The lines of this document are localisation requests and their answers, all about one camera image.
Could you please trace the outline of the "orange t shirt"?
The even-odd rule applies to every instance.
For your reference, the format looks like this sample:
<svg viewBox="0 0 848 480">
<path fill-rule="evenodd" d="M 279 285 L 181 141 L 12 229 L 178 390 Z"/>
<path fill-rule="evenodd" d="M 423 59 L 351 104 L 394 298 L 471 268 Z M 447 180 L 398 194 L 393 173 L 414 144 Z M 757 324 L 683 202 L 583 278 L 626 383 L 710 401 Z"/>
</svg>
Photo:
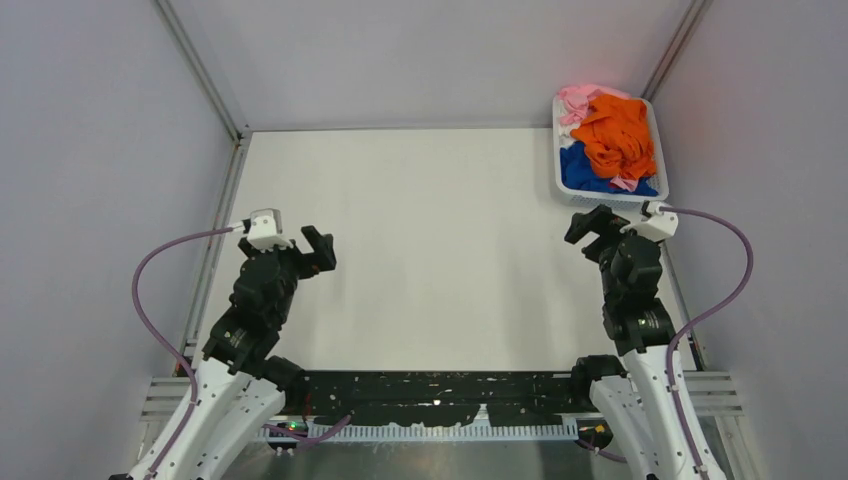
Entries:
<svg viewBox="0 0 848 480">
<path fill-rule="evenodd" d="M 572 132 L 585 144 L 593 171 L 601 178 L 638 181 L 657 173 L 647 105 L 639 99 L 602 95 Z"/>
</svg>

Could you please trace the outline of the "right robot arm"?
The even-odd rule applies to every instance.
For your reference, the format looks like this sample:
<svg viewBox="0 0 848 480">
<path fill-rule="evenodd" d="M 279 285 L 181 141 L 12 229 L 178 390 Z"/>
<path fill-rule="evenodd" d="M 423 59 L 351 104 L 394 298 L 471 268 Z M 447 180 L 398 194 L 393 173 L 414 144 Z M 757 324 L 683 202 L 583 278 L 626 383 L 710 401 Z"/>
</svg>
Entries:
<svg viewBox="0 0 848 480">
<path fill-rule="evenodd" d="M 599 268 L 603 326 L 616 352 L 579 358 L 570 392 L 577 406 L 603 415 L 633 478 L 723 479 L 686 386 L 680 336 L 658 297 L 661 243 L 678 225 L 662 202 L 644 203 L 637 222 L 606 205 L 572 216 L 567 243 L 595 237 L 582 253 Z"/>
</svg>

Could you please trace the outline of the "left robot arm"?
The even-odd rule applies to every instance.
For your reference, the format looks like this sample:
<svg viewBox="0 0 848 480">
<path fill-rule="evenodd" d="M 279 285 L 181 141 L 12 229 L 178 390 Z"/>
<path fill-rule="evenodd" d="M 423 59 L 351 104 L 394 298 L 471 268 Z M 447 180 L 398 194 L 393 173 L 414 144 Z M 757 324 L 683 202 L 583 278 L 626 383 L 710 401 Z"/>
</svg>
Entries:
<svg viewBox="0 0 848 480">
<path fill-rule="evenodd" d="M 299 283 L 337 265 L 334 238 L 301 229 L 301 251 L 276 228 L 245 221 L 245 256 L 230 305 L 210 331 L 189 389 L 154 444 L 127 479 L 218 479 L 278 412 L 298 412 L 307 398 L 305 372 L 272 355 Z"/>
</svg>

